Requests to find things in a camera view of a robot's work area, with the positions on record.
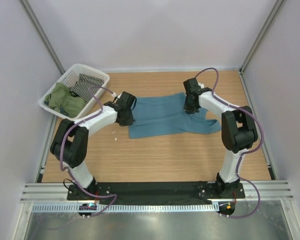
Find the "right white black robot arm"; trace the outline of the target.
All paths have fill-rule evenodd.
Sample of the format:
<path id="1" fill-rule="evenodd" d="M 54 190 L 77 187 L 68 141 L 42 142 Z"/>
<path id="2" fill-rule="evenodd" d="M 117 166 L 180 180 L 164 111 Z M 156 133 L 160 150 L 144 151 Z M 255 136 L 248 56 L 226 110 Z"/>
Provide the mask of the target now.
<path id="1" fill-rule="evenodd" d="M 183 86 L 186 94 L 183 109 L 187 114 L 204 108 L 220 117 L 221 140 L 226 152 L 216 176 L 215 192 L 221 198 L 229 198 L 239 188 L 244 155 L 258 139 L 252 110 L 249 106 L 240 107 L 220 98 L 196 78 L 184 81 Z"/>

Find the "blue tank top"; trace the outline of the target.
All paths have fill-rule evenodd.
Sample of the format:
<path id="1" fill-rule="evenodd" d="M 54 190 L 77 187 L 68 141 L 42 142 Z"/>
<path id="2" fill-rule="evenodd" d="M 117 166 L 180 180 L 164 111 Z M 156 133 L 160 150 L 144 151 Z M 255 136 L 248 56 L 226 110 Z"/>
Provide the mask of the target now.
<path id="1" fill-rule="evenodd" d="M 129 126 L 130 139 L 173 135 L 180 133 L 213 134 L 221 130 L 216 119 L 207 119 L 207 110 L 187 114 L 183 92 L 167 96 L 138 97 L 132 111 L 135 122 Z"/>

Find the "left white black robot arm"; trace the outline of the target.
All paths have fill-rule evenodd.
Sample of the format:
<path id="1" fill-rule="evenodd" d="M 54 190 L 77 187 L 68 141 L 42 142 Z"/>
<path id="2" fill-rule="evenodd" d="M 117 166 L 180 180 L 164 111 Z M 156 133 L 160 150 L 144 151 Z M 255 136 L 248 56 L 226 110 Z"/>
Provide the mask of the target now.
<path id="1" fill-rule="evenodd" d="M 67 171 L 78 186 L 78 193 L 83 199 L 91 200 L 97 186 L 85 162 L 89 137 L 108 125 L 131 126 L 135 122 L 132 111 L 136 103 L 137 98 L 124 91 L 83 118 L 60 122 L 50 152 L 59 160 L 60 170 Z"/>

